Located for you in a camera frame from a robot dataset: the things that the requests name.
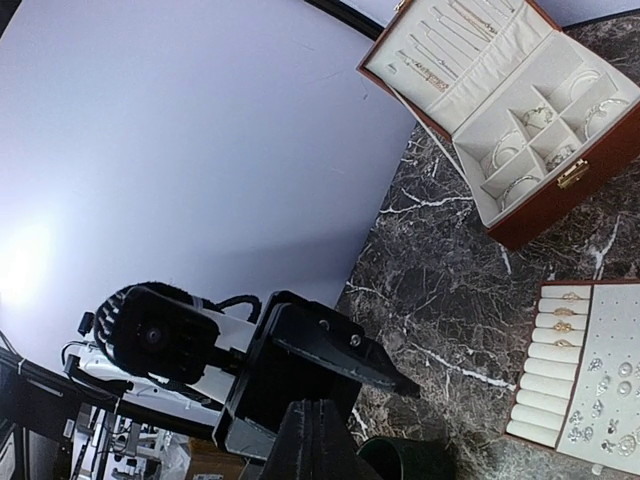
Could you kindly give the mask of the red jewelry tray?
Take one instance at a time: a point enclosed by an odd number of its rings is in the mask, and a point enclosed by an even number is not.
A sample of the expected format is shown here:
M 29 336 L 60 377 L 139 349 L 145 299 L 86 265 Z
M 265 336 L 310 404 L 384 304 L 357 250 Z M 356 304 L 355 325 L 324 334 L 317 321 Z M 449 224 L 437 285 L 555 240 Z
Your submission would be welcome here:
M 639 283 L 541 285 L 506 436 L 639 474 Z

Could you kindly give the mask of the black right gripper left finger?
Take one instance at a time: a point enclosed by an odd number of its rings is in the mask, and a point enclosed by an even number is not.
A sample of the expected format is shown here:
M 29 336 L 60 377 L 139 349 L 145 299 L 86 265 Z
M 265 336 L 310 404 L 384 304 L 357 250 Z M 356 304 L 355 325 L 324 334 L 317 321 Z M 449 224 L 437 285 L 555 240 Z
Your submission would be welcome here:
M 260 479 L 313 478 L 313 413 L 313 401 L 295 401 L 289 405 Z

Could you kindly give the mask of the red jewelry box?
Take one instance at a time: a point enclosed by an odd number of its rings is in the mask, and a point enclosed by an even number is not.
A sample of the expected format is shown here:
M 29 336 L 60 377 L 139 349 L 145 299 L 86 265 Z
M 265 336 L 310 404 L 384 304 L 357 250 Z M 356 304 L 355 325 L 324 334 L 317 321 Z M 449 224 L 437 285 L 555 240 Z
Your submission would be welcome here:
M 358 67 L 453 147 L 516 250 L 639 155 L 639 88 L 533 1 L 404 1 Z

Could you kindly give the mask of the dark green glass mug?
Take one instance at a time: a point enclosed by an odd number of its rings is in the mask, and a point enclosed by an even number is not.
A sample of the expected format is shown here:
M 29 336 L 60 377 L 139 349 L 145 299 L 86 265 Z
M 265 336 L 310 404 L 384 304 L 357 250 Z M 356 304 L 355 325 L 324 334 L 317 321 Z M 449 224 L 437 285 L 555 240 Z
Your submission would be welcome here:
M 388 480 L 453 480 L 456 466 L 453 454 L 440 441 L 417 441 L 394 437 L 375 437 L 358 450 L 382 478 Z

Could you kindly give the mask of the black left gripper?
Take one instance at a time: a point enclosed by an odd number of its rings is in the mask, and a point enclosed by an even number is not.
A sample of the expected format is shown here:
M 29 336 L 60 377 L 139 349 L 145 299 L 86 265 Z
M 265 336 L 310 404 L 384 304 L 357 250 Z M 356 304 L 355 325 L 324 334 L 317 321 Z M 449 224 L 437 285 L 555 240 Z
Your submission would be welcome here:
M 266 459 L 294 401 L 329 399 L 346 421 L 363 384 L 420 396 L 384 347 L 345 315 L 289 291 L 261 304 L 245 366 L 212 433 L 221 450 Z

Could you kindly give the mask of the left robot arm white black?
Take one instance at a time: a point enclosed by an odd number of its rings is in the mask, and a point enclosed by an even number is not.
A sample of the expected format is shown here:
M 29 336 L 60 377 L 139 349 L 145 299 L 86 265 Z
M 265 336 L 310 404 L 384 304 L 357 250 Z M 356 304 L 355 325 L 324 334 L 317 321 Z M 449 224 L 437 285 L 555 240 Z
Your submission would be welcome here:
M 86 313 L 79 333 L 82 350 L 63 362 L 72 381 L 114 401 L 164 396 L 175 411 L 153 411 L 152 424 L 254 461 L 294 402 L 330 400 L 346 420 L 363 385 L 420 394 L 360 325 L 290 291 L 213 303 L 146 282 Z

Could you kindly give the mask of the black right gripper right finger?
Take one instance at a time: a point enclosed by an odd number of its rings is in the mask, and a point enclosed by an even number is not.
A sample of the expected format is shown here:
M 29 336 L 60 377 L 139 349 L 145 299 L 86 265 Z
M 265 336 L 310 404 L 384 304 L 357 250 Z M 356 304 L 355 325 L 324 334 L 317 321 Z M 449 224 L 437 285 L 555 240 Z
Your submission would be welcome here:
M 357 454 L 354 440 L 330 400 L 312 406 L 311 478 L 379 480 L 381 476 Z

